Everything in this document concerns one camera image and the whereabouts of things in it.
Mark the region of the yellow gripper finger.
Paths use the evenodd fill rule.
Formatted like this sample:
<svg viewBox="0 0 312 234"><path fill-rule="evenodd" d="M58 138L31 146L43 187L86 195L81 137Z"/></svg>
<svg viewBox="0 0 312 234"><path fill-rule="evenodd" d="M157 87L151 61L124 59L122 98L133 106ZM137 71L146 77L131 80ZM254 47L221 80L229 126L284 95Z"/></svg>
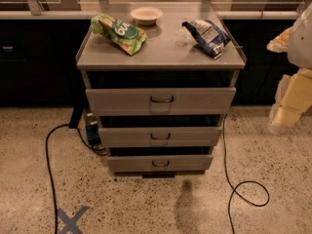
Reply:
<svg viewBox="0 0 312 234"><path fill-rule="evenodd" d="M266 49L274 53L286 53L289 49L291 30L290 27L284 30L267 44Z"/></svg>

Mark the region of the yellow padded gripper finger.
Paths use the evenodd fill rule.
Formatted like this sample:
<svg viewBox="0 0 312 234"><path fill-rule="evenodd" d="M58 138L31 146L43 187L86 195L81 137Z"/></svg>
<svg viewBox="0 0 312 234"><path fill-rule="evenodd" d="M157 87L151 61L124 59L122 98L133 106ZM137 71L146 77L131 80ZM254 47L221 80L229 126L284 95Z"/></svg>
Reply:
<svg viewBox="0 0 312 234"><path fill-rule="evenodd" d="M293 76L284 75L269 114L269 131L273 134L287 132L311 106L312 70L300 68Z"/></svg>

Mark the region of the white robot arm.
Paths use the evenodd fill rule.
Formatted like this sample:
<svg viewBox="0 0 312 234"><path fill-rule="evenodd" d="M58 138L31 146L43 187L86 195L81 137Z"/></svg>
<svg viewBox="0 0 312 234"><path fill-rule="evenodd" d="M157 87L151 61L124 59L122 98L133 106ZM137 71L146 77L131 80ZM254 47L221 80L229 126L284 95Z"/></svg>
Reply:
<svg viewBox="0 0 312 234"><path fill-rule="evenodd" d="M294 24L267 45L271 52L285 52L298 67L295 75L284 75L278 84L269 114L269 131L281 134L291 129L312 106L312 4Z"/></svg>

